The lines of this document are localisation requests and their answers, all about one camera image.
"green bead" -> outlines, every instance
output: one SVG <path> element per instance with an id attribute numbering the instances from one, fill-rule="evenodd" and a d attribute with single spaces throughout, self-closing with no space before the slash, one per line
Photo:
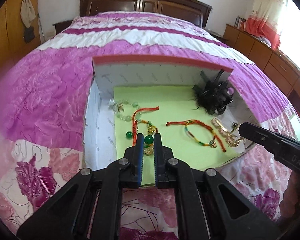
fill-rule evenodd
<path id="1" fill-rule="evenodd" d="M 147 135 L 144 139 L 145 144 L 150 145 L 153 143 L 153 137 L 151 135 Z"/>
<path id="2" fill-rule="evenodd" d="M 132 132 L 129 131 L 129 132 L 126 133 L 126 138 L 127 138 L 127 139 L 131 139 L 132 136 L 133 136 L 133 133 L 132 133 Z"/>

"headboard panel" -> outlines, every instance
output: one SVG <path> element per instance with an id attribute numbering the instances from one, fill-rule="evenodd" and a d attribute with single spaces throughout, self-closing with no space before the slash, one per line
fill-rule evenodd
<path id="1" fill-rule="evenodd" d="M 205 27 L 212 7 L 197 0 L 80 0 L 80 16 L 106 11 L 145 11 Z"/>

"window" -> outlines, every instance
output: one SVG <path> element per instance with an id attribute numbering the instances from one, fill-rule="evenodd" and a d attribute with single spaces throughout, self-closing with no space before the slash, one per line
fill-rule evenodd
<path id="1" fill-rule="evenodd" d="M 292 0 L 287 2 L 279 49 L 300 68 L 300 10 Z"/>

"open box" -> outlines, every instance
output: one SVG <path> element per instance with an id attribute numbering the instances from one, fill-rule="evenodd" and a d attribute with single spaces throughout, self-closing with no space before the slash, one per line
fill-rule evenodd
<path id="1" fill-rule="evenodd" d="M 109 108 L 109 101 L 114 98 L 114 87 L 194 86 L 196 84 L 204 86 L 200 77 L 202 70 L 209 79 L 214 79 L 221 69 L 225 70 L 220 81 L 225 81 L 232 72 L 232 69 L 228 67 L 199 60 L 149 55 L 94 57 L 93 67 L 94 80 L 86 109 L 83 139 L 85 162 L 87 167 L 93 170 L 105 168 L 124 154 L 124 149 L 120 149 L 117 154 L 115 137 L 117 117 Z M 254 115 L 237 91 L 234 93 L 233 100 L 224 114 L 216 115 L 223 125 L 228 130 L 231 130 L 233 122 L 250 122 L 258 125 Z M 229 158 L 227 162 L 246 153 L 251 147 L 253 144 L 244 140 L 238 147 L 233 148 L 237 154 Z"/>

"hand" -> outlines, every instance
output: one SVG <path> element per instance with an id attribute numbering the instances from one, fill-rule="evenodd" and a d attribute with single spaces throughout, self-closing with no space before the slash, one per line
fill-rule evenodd
<path id="1" fill-rule="evenodd" d="M 298 192 L 300 190 L 300 175 L 296 172 L 292 172 L 288 181 L 288 188 L 283 193 L 283 200 L 280 202 L 280 212 L 285 218 L 290 218 L 296 212 L 296 204 L 300 196 Z"/>

